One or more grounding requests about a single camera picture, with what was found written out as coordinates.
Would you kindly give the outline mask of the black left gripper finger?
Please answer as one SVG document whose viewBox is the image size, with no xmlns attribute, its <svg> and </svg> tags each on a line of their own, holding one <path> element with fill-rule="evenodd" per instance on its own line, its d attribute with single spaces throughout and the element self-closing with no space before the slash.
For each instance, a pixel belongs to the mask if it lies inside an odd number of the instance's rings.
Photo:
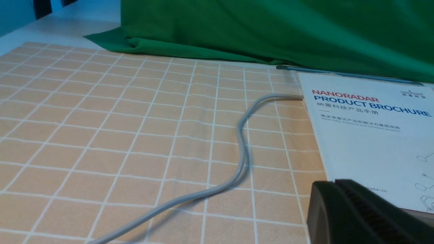
<svg viewBox="0 0 434 244">
<path fill-rule="evenodd" d="M 433 217 L 405 211 L 349 179 L 316 181 L 307 227 L 312 244 L 432 244 Z"/>
</svg>

